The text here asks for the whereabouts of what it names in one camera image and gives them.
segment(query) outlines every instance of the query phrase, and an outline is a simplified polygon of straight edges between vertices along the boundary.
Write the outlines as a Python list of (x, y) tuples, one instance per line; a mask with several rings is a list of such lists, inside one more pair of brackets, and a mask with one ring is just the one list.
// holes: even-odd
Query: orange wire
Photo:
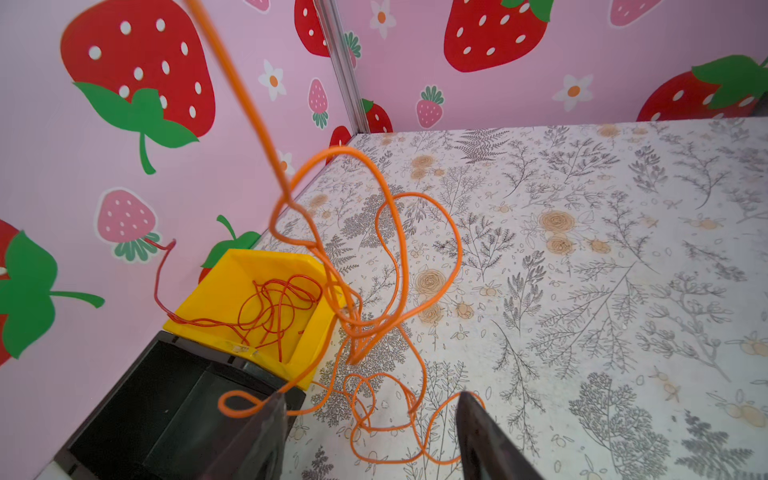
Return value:
[[(456, 397), (458, 397), (458, 393), (451, 396), (449, 399), (447, 399), (432, 414), (429, 425), (425, 432), (425, 437), (424, 437), (425, 440), (424, 442), (422, 442), (422, 440), (419, 438), (419, 433), (416, 430), (415, 421), (416, 421), (416, 412), (419, 409), (424, 399), (424, 395), (426, 391), (426, 385), (427, 385), (426, 364), (424, 363), (424, 359), (419, 355), (419, 352), (416, 350), (416, 347), (413, 345), (413, 342), (411, 342), (411, 339), (408, 337), (408, 335), (406, 335), (405, 330), (402, 328), (402, 323), (405, 320), (413, 317), (414, 315), (419, 314), (423, 310), (426, 310), (429, 307), (433, 306), (435, 303), (437, 303), (443, 297), (443, 295), (445, 295), (445, 293), (448, 291), (450, 286), (453, 284), (454, 279), (458, 275), (459, 269), (461, 268), (461, 264), (462, 264), (463, 250), (462, 250), (461, 237), (459, 236), (458, 228), (456, 227), (453, 219), (449, 215), (448, 211), (446, 211), (442, 205), (440, 205), (438, 202), (433, 200), (431, 197), (428, 197), (424, 194), (406, 193), (406, 194), (392, 195), (392, 192), (390, 191), (384, 176), (382, 175), (381, 171), (379, 171), (379, 169), (376, 167), (376, 165), (365, 154), (351, 147), (331, 147), (321, 151), (320, 153), (316, 154), (314, 157), (310, 158), (310, 160), (307, 161), (296, 172), (296, 174), (293, 176), (293, 179), (289, 182), (282, 168), (280, 168), (280, 161), (277, 157), (277, 153), (275, 151), (275, 147), (272, 142), (272, 139), (270, 138), (269, 132), (266, 129), (266, 125), (263, 123), (261, 116), (259, 116), (259, 113), (258, 113), (258, 110), (256, 109), (255, 104), (251, 101), (250, 96), (248, 95), (248, 91), (245, 87), (245, 84), (243, 83), (242, 79), (237, 73), (234, 63), (232, 62), (232, 59), (230, 58), (229, 53), (224, 47), (223, 42), (219, 38), (219, 35), (215, 27), (213, 26), (213, 23), (211, 22), (205, 8), (202, 6), (200, 0), (185, 0), (185, 3), (187, 4), (187, 7), (189, 8), (190, 13), (194, 17), (195, 21), (200, 26), (200, 29), (202, 30), (205, 38), (208, 40), (208, 43), (211, 49), (214, 51), (214, 54), (224, 72), (224, 75), (227, 77), (227, 80), (229, 81), (230, 86), (232, 87), (232, 90), (235, 96), (237, 97), (237, 100), (240, 102), (240, 106), (245, 111), (248, 121), (253, 127), (253, 130), (255, 131), (257, 137), (261, 141), (262, 147), (266, 154), (266, 158), (270, 166), (272, 167), (273, 172), (275, 173), (275, 177), (277, 178), (278, 184), (280, 185), (282, 194), (270, 217), (270, 232), (279, 241), (288, 243), (290, 245), (298, 245), (298, 246), (306, 247), (312, 255), (317, 257), (323, 263), (325, 273), (326, 273), (326, 284), (323, 286), (321, 290), (322, 290), (322, 295), (326, 298), (329, 305), (331, 306), (331, 309), (334, 312), (334, 316), (333, 316), (332, 322), (329, 325), (329, 328), (326, 334), (326, 339), (323, 343), (323, 348), (321, 349), (320, 353), (316, 356), (316, 358), (312, 361), (312, 364), (309, 365), (309, 367), (307, 367), (307, 369), (304, 370), (304, 372), (300, 373), (294, 379), (287, 382), (286, 385), (284, 385), (278, 391), (282, 393), (289, 391), (294, 386), (296, 386), (301, 379), (305, 378), (307, 375), (309, 375), (312, 371), (315, 370), (315, 368), (322, 361), (323, 357), (326, 355), (326, 352), (330, 345), (331, 337), (333, 336), (333, 330), (336, 327), (337, 320), (341, 321), (341, 326), (347, 335), (347, 337), (342, 342), (342, 345), (339, 348), (338, 353), (336, 354), (336, 361), (334, 362), (334, 365), (333, 365), (333, 374), (331, 377), (330, 386), (325, 386), (325, 385), (316, 383), (317, 385), (320, 385), (324, 389), (326, 389), (326, 394), (323, 400), (310, 409), (292, 410), (292, 411), (288, 411), (287, 414), (291, 416), (296, 416), (296, 415), (305, 415), (307, 413), (315, 412), (317, 409), (320, 409), (323, 407), (323, 405), (327, 402), (331, 394), (335, 393), (337, 395), (342, 395), (347, 399), (347, 401), (349, 402), (349, 406), (352, 410), (352, 413), (355, 417), (356, 424), (353, 427), (353, 432), (352, 432), (352, 435), (350, 436), (350, 445), (352, 446), (353, 453), (355, 454), (355, 456), (357, 456), (357, 458), (360, 458), (361, 460), (364, 460), (368, 463), (405, 464), (405, 463), (413, 462), (414, 460), (420, 458), (422, 455), (425, 455), (430, 461), (437, 463), (439, 465), (450, 465), (452, 463), (457, 462), (460, 459), (460, 457), (456, 457), (451, 460), (440, 460), (438, 458), (433, 458), (429, 454), (429, 452), (427, 452), (427, 446), (429, 443), (430, 431), (432, 429), (432, 425), (435, 419), (437, 418), (439, 413), (448, 406), (450, 402), (452, 402)], [(325, 251), (325, 247), (323, 246), (323, 242), (320, 238), (317, 227), (315, 223), (312, 221), (312, 217), (308, 214), (308, 212), (304, 207), (302, 207), (293, 199), (293, 196), (292, 196), (292, 191), (296, 188), (296, 186), (310, 172), (310, 170), (313, 167), (315, 167), (320, 162), (325, 161), (325, 159), (327, 159), (328, 157), (335, 157), (336, 155), (341, 155), (341, 154), (346, 154), (351, 157), (354, 157), (357, 160), (361, 161), (363, 164), (365, 164), (365, 166), (368, 167), (368, 169), (371, 171), (374, 178), (378, 182), (379, 186), (382, 189), (382, 193), (384, 195), (384, 204), (379, 208), (379, 211), (376, 213), (376, 220), (375, 220), (376, 235), (379, 237), (379, 241), (381, 242), (382, 246), (384, 247), (384, 250), (387, 252), (387, 255), (392, 260), (395, 266), (396, 285), (395, 285), (395, 292), (392, 295), (392, 299), (389, 301), (389, 304), (387, 305), (386, 309), (384, 309), (384, 311), (380, 316), (370, 321), (365, 321), (362, 319), (362, 307), (363, 307), (362, 297), (357, 292), (352, 290), (352, 288), (350, 288), (349, 285), (347, 285), (344, 282), (341, 274), (339, 274), (338, 270), (333, 266), (333, 263), (331, 263), (328, 257), (328, 254)], [(417, 306), (416, 308), (411, 309), (407, 312), (405, 310), (406, 310), (406, 303), (408, 301), (410, 278), (409, 278), (409, 267), (408, 267), (408, 251), (406, 246), (406, 233), (403, 230), (402, 221), (400, 220), (400, 215), (395, 205), (395, 200), (403, 197), (422, 198), (423, 200), (427, 200), (429, 203), (437, 207), (442, 212), (442, 214), (445, 215), (445, 218), (447, 219), (449, 225), (451, 226), (453, 230), (453, 234), (456, 238), (456, 244), (458, 247), (458, 256), (457, 256), (458, 258), (456, 261), (456, 266), (454, 267), (453, 271), (451, 272), (448, 279), (446, 280), (445, 285), (443, 285), (440, 291), (438, 291), (438, 293), (433, 298), (427, 300), (422, 305)], [(295, 210), (299, 214), (301, 214), (301, 216), (309, 225), (310, 230), (312, 231), (313, 240), (300, 240), (300, 239), (289, 238), (277, 231), (277, 228), (276, 228), (277, 219), (278, 219), (278, 216), (280, 215), (280, 212), (283, 211), (284, 207), (288, 207), (292, 210)], [(397, 304), (396, 304), (396, 299), (398, 296), (398, 292), (400, 292), (401, 273), (400, 273), (400, 269), (399, 269), (399, 265), (396, 260), (396, 257), (394, 256), (394, 254), (392, 254), (392, 252), (386, 246), (386, 243), (379, 229), (379, 217), (381, 216), (381, 213), (384, 211), (384, 208), (389, 209), (389, 213), (392, 216), (392, 221), (395, 225), (398, 246), (400, 251), (400, 261), (402, 263), (402, 294), (400, 295), (399, 302), (397, 302)], [(342, 308), (339, 304), (339, 301), (336, 297), (336, 294), (337, 294), (336, 292), (338, 290), (341, 291), (341, 294), (343, 295), (344, 300), (346, 301), (346, 305), (347, 305), (346, 308)], [(371, 349), (374, 346), (376, 346), (376, 344), (379, 341), (381, 341), (381, 339), (387, 333), (391, 332), (393, 329), (397, 329), (400, 332), (400, 334), (406, 340), (410, 349), (413, 351), (414, 356), (417, 358), (417, 360), (419, 361), (419, 364), (422, 367), (422, 390), (418, 398), (416, 397), (416, 394), (413, 391), (411, 391), (407, 386), (405, 386), (397, 378), (384, 372), (376, 373), (375, 375), (372, 375), (370, 377), (363, 377), (357, 374), (349, 374), (343, 380), (343, 390), (342, 391), (335, 390), (333, 386), (336, 384), (336, 373), (339, 367), (339, 362), (341, 361), (342, 351), (346, 347), (346, 344), (349, 343), (349, 356), (347, 358), (347, 362), (350, 364), (357, 364), (360, 360), (365, 358), (365, 356), (371, 351)], [(405, 396), (406, 402), (409, 407), (408, 416), (409, 416), (410, 422), (406, 423), (405, 425), (400, 425), (395, 427), (393, 426), (372, 427), (371, 426), (370, 416), (373, 414), (373, 412), (376, 409), (376, 392), (372, 387), (371, 381), (374, 378), (378, 378), (378, 377), (391, 379), (397, 382), (397, 384), (400, 386), (400, 389), (402, 390), (403, 395)], [(352, 393), (348, 393), (346, 384), (351, 379), (356, 379), (357, 385)], [(358, 391), (363, 386), (365, 386), (371, 392), (371, 395), (373, 398), (373, 402), (370, 410), (366, 410), (362, 401), (357, 397)], [(474, 393), (472, 395), (483, 405), (483, 407), (485, 407), (485, 404), (483, 403), (482, 399), (480, 399)], [(244, 409), (244, 410), (231, 409), (230, 407), (227, 406), (227, 400), (235, 396), (247, 399), (248, 401), (252, 402), (253, 407)], [(265, 403), (266, 403), (266, 400), (265, 401), (259, 400), (258, 398), (250, 395), (247, 392), (242, 392), (240, 390), (233, 390), (231, 392), (227, 392), (223, 394), (219, 398), (218, 408), (224, 415), (227, 415), (229, 417), (245, 418), (259, 412), (263, 408)], [(359, 414), (356, 408), (358, 403), (362, 406), (362, 410), (365, 415)], [(388, 431), (397, 430), (397, 429), (406, 429), (408, 427), (412, 428), (416, 442), (419, 445), (418, 453), (412, 458), (401, 459), (401, 460), (378, 460), (377, 458), (364, 457), (355, 450), (354, 438), (355, 438), (356, 432), (359, 429), (366, 430), (367, 432), (388, 432)]]

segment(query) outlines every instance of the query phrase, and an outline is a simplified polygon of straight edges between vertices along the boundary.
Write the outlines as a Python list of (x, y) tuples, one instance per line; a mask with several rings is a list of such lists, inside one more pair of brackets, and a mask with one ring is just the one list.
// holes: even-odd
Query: white flower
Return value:
[(573, 75), (565, 75), (564, 88), (554, 94), (552, 100), (563, 102), (565, 111), (571, 111), (578, 102), (592, 99), (592, 92), (587, 90), (590, 83), (592, 83), (592, 75), (587, 75), (581, 80), (577, 80)]
[(277, 99), (277, 94), (286, 94), (286, 88), (283, 85), (283, 69), (272, 68), (267, 60), (264, 60), (264, 73), (259, 75), (259, 83), (269, 89), (272, 101)]
[(381, 6), (371, 0), (371, 11), (373, 12), (371, 28), (379, 29), (382, 38), (386, 38), (386, 29), (397, 25), (395, 17), (389, 13), (389, 0), (384, 0)]
[(293, 175), (296, 173), (296, 170), (293, 169), (293, 165), (290, 164), (293, 155), (284, 154), (278, 150), (277, 156), (280, 157), (280, 167), (283, 168), (286, 175)]

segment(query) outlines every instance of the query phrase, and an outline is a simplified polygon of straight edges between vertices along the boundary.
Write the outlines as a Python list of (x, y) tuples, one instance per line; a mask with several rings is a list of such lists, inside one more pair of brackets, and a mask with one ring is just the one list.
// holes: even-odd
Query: green stem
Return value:
[(84, 302), (88, 302), (96, 308), (104, 305), (104, 299), (98, 295), (91, 295), (90, 293), (81, 292), (51, 292), (51, 296), (67, 296), (69, 298), (76, 298)]
[(232, 225), (230, 225), (230, 221), (227, 220), (224, 215), (219, 215), (218, 217), (216, 217), (216, 221), (220, 222), (222, 225), (224, 225), (227, 228), (227, 230), (230, 231), (232, 240), (237, 240), (237, 235), (235, 235), (235, 230), (233, 230)]
[(139, 136), (139, 157), (141, 157), (141, 166), (144, 168), (144, 172), (147, 175), (152, 175), (157, 172), (152, 164), (149, 163), (149, 157), (147, 156), (147, 136), (142, 133)]

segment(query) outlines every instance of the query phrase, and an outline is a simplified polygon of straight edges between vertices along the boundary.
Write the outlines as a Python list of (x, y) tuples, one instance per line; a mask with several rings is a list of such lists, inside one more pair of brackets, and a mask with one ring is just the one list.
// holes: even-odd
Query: yellow plastic container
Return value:
[[(310, 255), (298, 253), (277, 253), (258, 250), (228, 250), (202, 283), (181, 304), (176, 314), (181, 318), (215, 319), (220, 322), (237, 324), (237, 314), (246, 299), (256, 292), (253, 281), (265, 283), (268, 280), (288, 280), (291, 276), (303, 274), (325, 283), (323, 265)], [(315, 293), (316, 286), (306, 279), (295, 279), (297, 286)], [(339, 304), (345, 302), (337, 292)], [(241, 322), (252, 320), (260, 310), (258, 299), (252, 299), (243, 308)], [(292, 380), (303, 372), (320, 354), (326, 340), (333, 311), (325, 297), (321, 298), (313, 312), (296, 311), (293, 325), (281, 341), (283, 361), (279, 361), (276, 343), (256, 349), (261, 343), (264, 330), (255, 329), (248, 336), (251, 346), (242, 344), (242, 339), (229, 327), (201, 327), (176, 323), (169, 319), (165, 329), (175, 335), (202, 343), (222, 352), (250, 360), (275, 375)], [(307, 390), (314, 377), (314, 371), (299, 382)]]

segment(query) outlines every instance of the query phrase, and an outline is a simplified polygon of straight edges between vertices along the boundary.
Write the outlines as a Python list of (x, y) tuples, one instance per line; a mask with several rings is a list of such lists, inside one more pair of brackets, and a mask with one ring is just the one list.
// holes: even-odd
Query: pink wall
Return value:
[[(501, 8), (500, 2), (337, 0), (344, 30), (359, 38), (355, 74), (361, 95), (386, 110), (395, 131), (423, 128), (416, 104), (427, 85), (436, 85), (445, 99), (442, 118), (434, 126), (438, 129), (634, 121), (658, 87), (693, 65), (734, 54), (749, 55), (760, 63), (768, 55), (768, 2), (613, 0), (614, 10), (623, 7), (619, 15), (627, 8), (656, 5), (635, 22), (616, 28), (609, 23), (611, 0), (554, 0), (543, 38), (526, 55), (468, 73), (452, 67), (444, 52), (452, 4), (460, 12), (471, 12), (464, 15), (467, 24), (470, 18), (479, 22), (477, 18), (488, 12), (487, 24), (474, 28), (480, 35), (477, 31), (500, 23), (502, 14), (492, 14)], [(510, 11), (519, 11), (528, 0), (515, 3), (523, 5)], [(383, 38), (381, 29), (374, 28), (380, 25), (375, 11), (388, 4), (386, 22), (391, 24), (394, 18), (394, 26), (385, 28)], [(533, 39), (532, 12), (531, 8), (525, 13), (525, 27), (521, 16), (513, 16), (506, 25), (521, 35), (528, 33), (520, 45)], [(471, 33), (467, 26), (463, 38)], [(498, 37), (499, 44), (513, 48), (518, 35), (513, 36)], [(491, 56), (502, 53), (500, 47)], [(587, 88), (592, 100), (578, 102), (570, 111), (565, 102), (553, 100), (564, 90), (567, 75), (576, 81), (593, 78)]]
[[(329, 59), (303, 46), (292, 2), (274, 2), (266, 14), (242, 0), (206, 3), (277, 148), (291, 153), (298, 168), (329, 144), (336, 126), (349, 125)], [(62, 32), (93, 4), (9, 0), (0, 7), (0, 219), (24, 230), (56, 259), (53, 290), (105, 299), (96, 310), (80, 300), (52, 297), (50, 330), (19, 359), (0, 366), (3, 478), (34, 477), (162, 328), (164, 317), (151, 298), (160, 258), (127, 263), (114, 256), (114, 244), (94, 231), (102, 193), (115, 187), (135, 192), (156, 213), (154, 231), (161, 243), (178, 239), (161, 286), (170, 308), (195, 287), (211, 247), (229, 237), (217, 215), (227, 217), (238, 234), (261, 232), (277, 197), (261, 146), (207, 47), (216, 101), (213, 127), (199, 143), (179, 148), (147, 141), (157, 173), (144, 173), (139, 134), (100, 118), (62, 64)], [(172, 26), (169, 21), (168, 32)], [(133, 33), (139, 31), (134, 25)], [(109, 50), (102, 50), (108, 58)], [(265, 59), (283, 69), (286, 94), (275, 101), (258, 80)], [(159, 75), (151, 68), (160, 65), (146, 67), (145, 80)], [(171, 65), (171, 75), (178, 71)], [(328, 97), (329, 124), (322, 130), (307, 100), (313, 78), (321, 80)], [(0, 302), (0, 312), (7, 307)]]

